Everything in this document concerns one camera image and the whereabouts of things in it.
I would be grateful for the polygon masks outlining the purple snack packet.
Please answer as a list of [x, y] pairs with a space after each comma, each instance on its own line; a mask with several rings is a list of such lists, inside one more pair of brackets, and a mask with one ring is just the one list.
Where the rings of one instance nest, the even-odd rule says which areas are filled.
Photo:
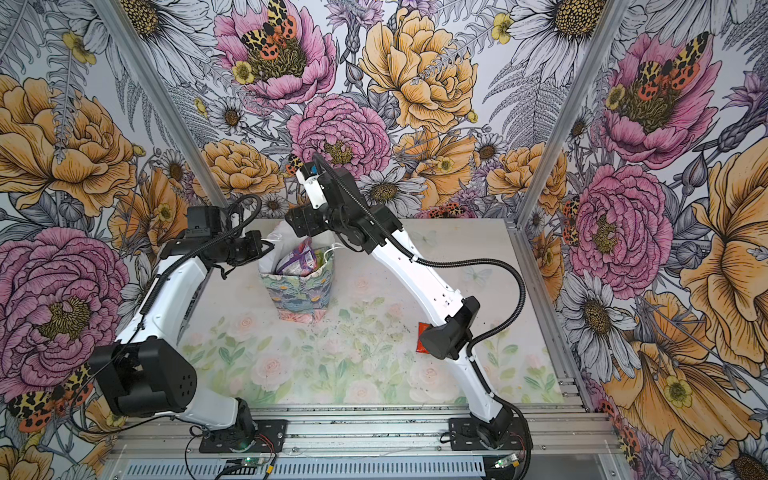
[[275, 274], [305, 277], [316, 271], [318, 267], [319, 260], [312, 248], [312, 239], [305, 238], [277, 263]]

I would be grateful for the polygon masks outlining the floral paper gift bag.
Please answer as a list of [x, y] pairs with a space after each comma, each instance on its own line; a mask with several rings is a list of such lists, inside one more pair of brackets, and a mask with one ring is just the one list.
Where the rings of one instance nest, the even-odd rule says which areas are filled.
[[[312, 248], [332, 248], [333, 258], [323, 268], [305, 277], [275, 274], [277, 263], [303, 239], [312, 239]], [[258, 269], [267, 293], [284, 321], [314, 324], [326, 315], [331, 300], [334, 277], [334, 250], [340, 245], [334, 236], [321, 233], [315, 237], [298, 238], [292, 228], [281, 221], [266, 240], [273, 243], [273, 251], [258, 261]]]

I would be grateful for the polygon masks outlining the green Fox's candy packet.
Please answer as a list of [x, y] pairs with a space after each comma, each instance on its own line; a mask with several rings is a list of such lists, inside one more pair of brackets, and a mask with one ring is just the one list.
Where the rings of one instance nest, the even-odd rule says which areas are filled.
[[314, 251], [317, 260], [317, 268], [321, 269], [333, 258], [332, 248], [320, 248]]

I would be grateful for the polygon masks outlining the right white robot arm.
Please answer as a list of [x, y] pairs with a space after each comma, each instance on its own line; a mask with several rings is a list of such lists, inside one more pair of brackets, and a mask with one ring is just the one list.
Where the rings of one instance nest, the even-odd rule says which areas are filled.
[[331, 231], [394, 274], [425, 312], [429, 327], [420, 334], [421, 344], [448, 364], [476, 422], [476, 437], [489, 449], [500, 447], [515, 414], [498, 398], [472, 352], [477, 342], [471, 325], [479, 301], [463, 296], [440, 277], [388, 207], [368, 206], [351, 174], [311, 162], [296, 172], [296, 178], [310, 201], [286, 215], [296, 235], [314, 237]]

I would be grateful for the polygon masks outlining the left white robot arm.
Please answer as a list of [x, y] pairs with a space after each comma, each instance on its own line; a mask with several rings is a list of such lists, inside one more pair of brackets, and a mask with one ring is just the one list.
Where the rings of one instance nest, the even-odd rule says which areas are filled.
[[246, 401], [199, 385], [179, 341], [214, 269], [233, 270], [273, 248], [257, 230], [181, 238], [164, 246], [138, 311], [112, 344], [95, 348], [89, 359], [112, 413], [197, 425], [210, 441], [233, 451], [252, 445], [256, 427]]

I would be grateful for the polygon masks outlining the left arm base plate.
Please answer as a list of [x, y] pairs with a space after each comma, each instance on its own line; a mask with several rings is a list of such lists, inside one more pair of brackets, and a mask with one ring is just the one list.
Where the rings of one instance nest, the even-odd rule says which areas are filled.
[[280, 453], [288, 422], [278, 419], [254, 420], [252, 427], [237, 425], [205, 434], [199, 446], [203, 454]]

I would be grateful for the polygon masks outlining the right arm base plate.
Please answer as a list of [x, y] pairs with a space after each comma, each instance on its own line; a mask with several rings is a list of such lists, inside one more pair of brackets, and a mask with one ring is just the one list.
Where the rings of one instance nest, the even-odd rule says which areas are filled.
[[507, 424], [487, 424], [474, 417], [448, 420], [447, 440], [453, 451], [523, 451], [531, 446], [524, 424], [514, 417]]

